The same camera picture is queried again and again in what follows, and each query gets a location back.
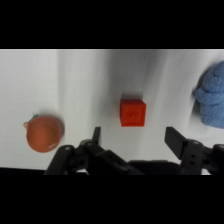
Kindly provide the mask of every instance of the red block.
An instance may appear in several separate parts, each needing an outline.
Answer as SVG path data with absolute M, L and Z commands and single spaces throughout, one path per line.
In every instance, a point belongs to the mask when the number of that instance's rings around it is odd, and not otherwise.
M 121 100 L 122 127 L 144 127 L 146 104 L 142 100 Z

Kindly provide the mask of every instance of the orange ball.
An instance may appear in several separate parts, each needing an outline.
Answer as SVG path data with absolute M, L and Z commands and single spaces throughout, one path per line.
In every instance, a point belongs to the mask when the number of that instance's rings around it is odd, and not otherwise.
M 55 149 L 61 140 L 62 130 L 59 122 L 50 116 L 35 117 L 25 123 L 29 146 L 41 153 Z

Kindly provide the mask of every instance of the orange sphere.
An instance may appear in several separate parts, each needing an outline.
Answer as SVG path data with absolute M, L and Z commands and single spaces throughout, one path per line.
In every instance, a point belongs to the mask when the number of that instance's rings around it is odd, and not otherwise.
M 24 126 L 27 129 L 28 144 L 37 152 L 50 152 L 60 143 L 61 126 L 53 117 L 36 117 Z

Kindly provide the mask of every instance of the white surface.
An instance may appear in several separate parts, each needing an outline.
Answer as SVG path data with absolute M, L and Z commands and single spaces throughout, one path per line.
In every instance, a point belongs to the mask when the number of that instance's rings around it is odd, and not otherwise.
M 178 162 L 164 143 L 165 128 L 212 147 L 224 130 L 192 116 L 192 91 L 224 50 L 0 50 L 0 167 L 46 169 L 55 151 L 26 142 L 23 123 L 52 114 L 65 123 L 61 144 L 77 146 L 102 127 L 102 146 L 125 160 Z M 143 95 L 144 128 L 122 128 L 121 95 Z

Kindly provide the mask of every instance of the blue cloth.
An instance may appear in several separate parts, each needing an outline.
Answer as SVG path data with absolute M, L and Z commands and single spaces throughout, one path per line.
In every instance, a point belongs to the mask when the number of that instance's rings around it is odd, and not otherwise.
M 203 124 L 224 129 L 224 61 L 212 67 L 196 90 Z

